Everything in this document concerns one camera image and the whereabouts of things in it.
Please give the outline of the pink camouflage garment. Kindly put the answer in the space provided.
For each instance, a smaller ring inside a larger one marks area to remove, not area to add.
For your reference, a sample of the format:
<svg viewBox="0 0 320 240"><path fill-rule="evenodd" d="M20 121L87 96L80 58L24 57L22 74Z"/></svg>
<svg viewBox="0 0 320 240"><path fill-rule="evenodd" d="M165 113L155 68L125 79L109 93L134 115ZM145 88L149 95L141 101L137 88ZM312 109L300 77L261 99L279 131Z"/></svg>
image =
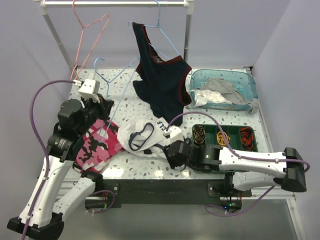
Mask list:
<svg viewBox="0 0 320 240"><path fill-rule="evenodd" d="M100 173L107 166L108 160L124 151L118 141L119 127L114 122L98 119L85 133L84 144L77 154L72 168L79 171Z"/></svg>

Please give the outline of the white tank top navy trim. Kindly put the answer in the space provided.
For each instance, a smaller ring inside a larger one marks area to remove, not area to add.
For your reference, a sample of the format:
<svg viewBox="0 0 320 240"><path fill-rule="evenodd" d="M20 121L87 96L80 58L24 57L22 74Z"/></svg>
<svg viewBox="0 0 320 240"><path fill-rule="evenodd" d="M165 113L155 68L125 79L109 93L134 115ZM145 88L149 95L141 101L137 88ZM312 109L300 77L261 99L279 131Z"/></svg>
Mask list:
<svg viewBox="0 0 320 240"><path fill-rule="evenodd" d="M129 153L141 158L165 159L165 147L170 145L170 139L164 136L168 123L164 118L134 119L118 128L117 140ZM184 136L184 142L191 143Z"/></svg>

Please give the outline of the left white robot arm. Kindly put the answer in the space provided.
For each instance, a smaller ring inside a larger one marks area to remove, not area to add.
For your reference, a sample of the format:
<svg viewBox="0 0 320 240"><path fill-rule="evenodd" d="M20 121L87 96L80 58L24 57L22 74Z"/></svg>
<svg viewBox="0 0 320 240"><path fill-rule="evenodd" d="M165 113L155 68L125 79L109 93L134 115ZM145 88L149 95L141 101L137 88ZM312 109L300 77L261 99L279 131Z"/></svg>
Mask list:
<svg viewBox="0 0 320 240"><path fill-rule="evenodd" d="M92 98L70 99L61 104L58 122L47 141L41 173L32 195L19 216L7 228L33 240L57 240L68 216L89 195L104 190L100 173L85 171L75 186L61 199L58 194L66 174L84 146L84 136L97 120L107 120L114 105L101 94Z"/></svg>

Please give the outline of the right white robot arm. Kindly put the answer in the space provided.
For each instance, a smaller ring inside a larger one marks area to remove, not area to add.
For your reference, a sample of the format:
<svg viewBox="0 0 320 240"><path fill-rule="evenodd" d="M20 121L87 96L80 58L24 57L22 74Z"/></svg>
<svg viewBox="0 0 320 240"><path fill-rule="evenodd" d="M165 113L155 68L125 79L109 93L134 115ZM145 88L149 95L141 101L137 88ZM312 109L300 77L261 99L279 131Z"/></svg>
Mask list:
<svg viewBox="0 0 320 240"><path fill-rule="evenodd" d="M172 169L183 165L201 173L224 172L223 192L230 197L252 188L276 187L294 193L307 191L309 165L299 152L286 147L280 152L234 150L212 144L192 146L175 141L164 149Z"/></svg>

